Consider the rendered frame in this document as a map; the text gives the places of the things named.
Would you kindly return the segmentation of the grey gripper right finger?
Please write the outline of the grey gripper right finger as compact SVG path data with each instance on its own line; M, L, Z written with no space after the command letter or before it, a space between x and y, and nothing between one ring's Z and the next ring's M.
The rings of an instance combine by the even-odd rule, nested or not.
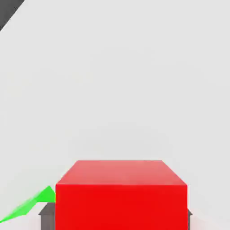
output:
M203 230L203 221L188 209L188 230Z

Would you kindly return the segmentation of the small green cube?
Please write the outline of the small green cube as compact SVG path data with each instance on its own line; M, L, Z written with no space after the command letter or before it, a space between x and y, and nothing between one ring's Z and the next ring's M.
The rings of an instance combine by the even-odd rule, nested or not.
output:
M55 192L51 186L45 187L42 191L17 206L10 214L0 220L0 223L28 214L37 203L48 202L55 202Z

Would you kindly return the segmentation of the small red cube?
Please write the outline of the small red cube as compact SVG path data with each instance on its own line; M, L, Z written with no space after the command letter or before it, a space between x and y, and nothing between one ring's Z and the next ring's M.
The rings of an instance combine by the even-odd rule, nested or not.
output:
M55 230L188 230L187 184L162 161L78 160L55 192Z

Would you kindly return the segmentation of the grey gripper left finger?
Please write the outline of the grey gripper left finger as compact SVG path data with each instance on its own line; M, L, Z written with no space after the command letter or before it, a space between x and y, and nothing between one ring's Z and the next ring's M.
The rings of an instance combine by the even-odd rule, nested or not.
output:
M54 203L37 203L26 215L23 230L55 230Z

